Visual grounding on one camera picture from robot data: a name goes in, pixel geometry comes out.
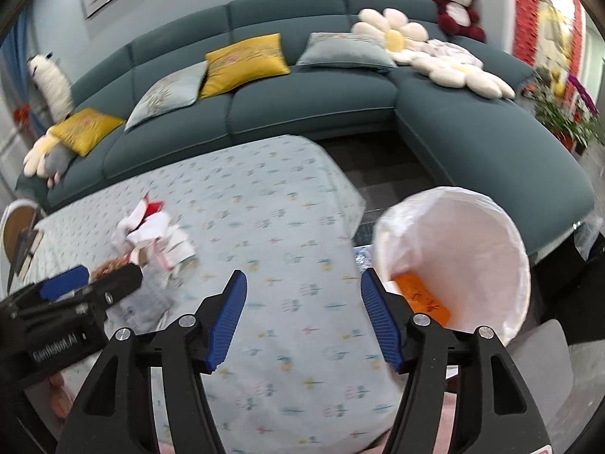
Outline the orange snack bag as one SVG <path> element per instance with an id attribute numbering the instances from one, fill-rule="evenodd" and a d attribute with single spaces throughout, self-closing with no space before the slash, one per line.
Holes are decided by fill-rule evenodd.
<path id="1" fill-rule="evenodd" d="M 399 293 L 405 298 L 415 314 L 426 314 L 441 326 L 450 320 L 450 312 L 436 296 L 425 286 L 424 281 L 415 273 L 406 273 L 394 278 Z"/>

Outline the white tissue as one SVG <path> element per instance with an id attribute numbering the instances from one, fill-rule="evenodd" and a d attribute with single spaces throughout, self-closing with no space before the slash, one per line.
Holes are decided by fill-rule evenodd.
<path id="1" fill-rule="evenodd" d="M 163 210 L 147 217 L 133 212 L 123 218 L 116 225 L 111 244 L 161 288 L 166 288 L 182 266 L 196 257 L 188 234 Z"/>

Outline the red envelope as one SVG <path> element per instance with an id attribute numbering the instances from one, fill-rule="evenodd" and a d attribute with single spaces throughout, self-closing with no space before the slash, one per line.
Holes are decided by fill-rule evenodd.
<path id="1" fill-rule="evenodd" d="M 144 219 L 148 218 L 149 216 L 155 213 L 160 212 L 164 207 L 163 201 L 152 201 L 148 194 L 144 195 L 143 201 L 144 207 L 146 207 L 146 210 L 144 210 Z"/>

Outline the pink fluffy blanket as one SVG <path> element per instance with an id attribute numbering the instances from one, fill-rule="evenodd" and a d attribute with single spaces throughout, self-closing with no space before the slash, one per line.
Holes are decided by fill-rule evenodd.
<path id="1" fill-rule="evenodd" d="M 65 420 L 73 406 L 73 400 L 65 388 L 65 380 L 62 374 L 56 373 L 49 379 L 49 407 L 52 413 L 59 419 Z M 441 418 L 436 438 L 436 444 L 433 452 L 437 454 L 446 454 L 448 452 L 453 433 L 454 414 L 456 406 L 456 396 L 454 393 L 446 392 L 444 395 Z M 386 437 L 383 435 L 377 440 L 371 448 L 364 450 L 364 453 L 383 453 L 386 447 Z"/>

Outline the floral light blue tablecloth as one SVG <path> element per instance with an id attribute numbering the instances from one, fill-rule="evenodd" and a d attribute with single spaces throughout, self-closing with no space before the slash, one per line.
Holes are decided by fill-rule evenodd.
<path id="1" fill-rule="evenodd" d="M 232 146 L 119 182 L 41 222 L 27 278 L 115 256 L 112 234 L 141 199 L 163 203 L 195 257 L 158 284 L 169 324 L 247 276 L 229 354 L 204 380 L 230 453 L 358 453 L 392 426 L 401 399 L 365 312 L 354 234 L 361 195 L 299 136 Z"/>

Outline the cream flower pillow left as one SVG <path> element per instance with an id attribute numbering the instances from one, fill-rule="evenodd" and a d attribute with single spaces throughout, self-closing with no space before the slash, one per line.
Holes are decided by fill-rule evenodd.
<path id="1" fill-rule="evenodd" d="M 23 158 L 23 175 L 27 177 L 48 178 L 45 157 L 59 143 L 52 134 L 45 134 L 36 140 L 32 149 Z"/>

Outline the grey plush toy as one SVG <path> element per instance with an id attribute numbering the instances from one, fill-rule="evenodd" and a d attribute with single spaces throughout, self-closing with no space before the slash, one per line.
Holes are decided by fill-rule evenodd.
<path id="1" fill-rule="evenodd" d="M 42 172 L 49 189 L 61 181 L 76 156 L 74 151 L 62 143 L 57 143 L 44 155 Z"/>

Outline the yellow cushion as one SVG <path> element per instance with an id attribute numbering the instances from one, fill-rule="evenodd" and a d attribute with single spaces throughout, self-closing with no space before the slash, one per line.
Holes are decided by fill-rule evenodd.
<path id="1" fill-rule="evenodd" d="M 199 98 L 230 92 L 246 83 L 290 73 L 281 47 L 281 35 L 245 39 L 205 55 L 206 78 Z"/>
<path id="2" fill-rule="evenodd" d="M 79 157 L 86 157 L 108 134 L 123 124 L 121 118 L 86 108 L 51 126 L 47 133 Z"/>

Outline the white long plush toy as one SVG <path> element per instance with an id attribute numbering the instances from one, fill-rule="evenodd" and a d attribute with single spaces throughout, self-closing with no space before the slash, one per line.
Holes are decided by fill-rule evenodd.
<path id="1" fill-rule="evenodd" d="M 35 86 L 46 101 L 53 123 L 65 121 L 74 110 L 71 82 L 51 55 L 36 54 L 28 60 Z"/>

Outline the white flower pillow flat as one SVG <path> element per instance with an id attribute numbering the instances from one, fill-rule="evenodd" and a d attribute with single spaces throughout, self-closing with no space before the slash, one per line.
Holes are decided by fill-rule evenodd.
<path id="1" fill-rule="evenodd" d="M 468 88 L 488 100 L 513 100 L 516 97 L 514 89 L 500 77 L 474 65 L 452 61 L 447 56 L 421 53 L 412 59 L 411 66 L 441 87 Z"/>

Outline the yellow cushion centre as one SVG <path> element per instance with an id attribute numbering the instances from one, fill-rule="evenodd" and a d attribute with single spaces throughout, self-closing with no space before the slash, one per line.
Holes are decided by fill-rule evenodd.
<path id="1" fill-rule="evenodd" d="M 205 55 L 206 78 L 199 98 L 230 92 L 246 83 L 290 73 L 281 47 L 281 35 L 245 39 Z"/>

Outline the dark green sectional sofa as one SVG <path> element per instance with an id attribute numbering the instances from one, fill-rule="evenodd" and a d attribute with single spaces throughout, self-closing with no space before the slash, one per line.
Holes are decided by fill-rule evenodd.
<path id="1" fill-rule="evenodd" d="M 585 171 L 514 101 L 445 88 L 409 67 L 382 72 L 298 64 L 311 34 L 347 32 L 365 8 L 396 8 L 440 36 L 431 0 L 235 0 L 135 38 L 74 84 L 78 109 L 127 118 L 159 79 L 203 61 L 208 52 L 262 35 L 280 36 L 290 71 L 132 131 L 118 128 L 74 161 L 57 187 L 20 176 L 17 191 L 51 212 L 135 175 L 238 143 L 393 127 L 439 185 L 485 194 L 503 207 L 529 253 L 589 215 L 595 198 Z"/>

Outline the pink folded cloth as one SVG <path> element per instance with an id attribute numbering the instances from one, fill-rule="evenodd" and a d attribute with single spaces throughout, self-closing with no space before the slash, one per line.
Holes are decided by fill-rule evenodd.
<path id="1" fill-rule="evenodd" d="M 421 51 L 432 55 L 434 58 L 447 58 L 452 62 L 457 62 L 461 65 L 475 66 L 483 68 L 483 62 L 473 55 L 468 49 L 465 49 L 457 44 L 441 41 L 438 39 L 430 39 L 422 45 Z"/>

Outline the potted flowers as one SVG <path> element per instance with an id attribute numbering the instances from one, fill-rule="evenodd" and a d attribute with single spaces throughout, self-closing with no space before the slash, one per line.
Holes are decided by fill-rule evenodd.
<path id="1" fill-rule="evenodd" d="M 534 69 L 534 79 L 524 90 L 532 101 L 533 115 L 571 152 L 586 150 L 591 143 L 604 144 L 600 112 L 579 78 L 568 74 L 564 81 L 544 66 Z"/>

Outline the red white plush bear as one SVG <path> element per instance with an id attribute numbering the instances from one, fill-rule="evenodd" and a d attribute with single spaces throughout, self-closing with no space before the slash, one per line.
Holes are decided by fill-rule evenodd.
<path id="1" fill-rule="evenodd" d="M 445 35 L 486 42 L 485 32 L 479 26 L 480 16 L 475 9 L 476 0 L 432 0 L 432 2 L 437 6 L 437 24 Z"/>

